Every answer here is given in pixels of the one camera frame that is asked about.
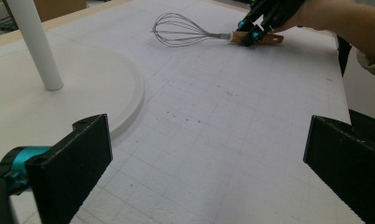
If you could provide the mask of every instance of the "sleeve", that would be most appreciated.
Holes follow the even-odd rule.
[[[370,59],[360,51],[356,53],[356,58],[363,68],[375,76],[375,59]]]

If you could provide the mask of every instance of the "whisk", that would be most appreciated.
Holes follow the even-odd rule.
[[[153,25],[152,31],[162,44],[169,47],[184,47],[197,44],[207,39],[227,39],[241,44],[247,32],[230,32],[229,34],[214,34],[202,29],[196,22],[177,13],[160,15]],[[283,41],[281,35],[267,35],[260,44],[277,44]]]

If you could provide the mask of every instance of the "white round base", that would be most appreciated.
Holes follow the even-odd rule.
[[[107,114],[111,139],[133,122],[144,80],[129,59],[108,49],[52,47],[64,86],[47,91],[28,50],[0,58],[0,160],[14,147],[53,146],[72,124]]]

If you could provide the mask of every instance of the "white table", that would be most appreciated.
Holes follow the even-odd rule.
[[[164,12],[212,32],[245,13],[205,0],[117,2],[47,31],[53,45],[123,54],[146,82],[142,112],[72,223],[362,223],[302,161],[312,115],[349,122],[331,36],[296,28],[280,46],[172,49],[149,32]],[[2,45],[0,57],[24,48]],[[39,223],[30,193],[13,202],[22,223]]]

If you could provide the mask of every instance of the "white pole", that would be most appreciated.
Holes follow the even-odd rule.
[[[48,91],[62,88],[63,81],[51,53],[34,0],[7,0],[7,4],[30,50],[45,88]]]

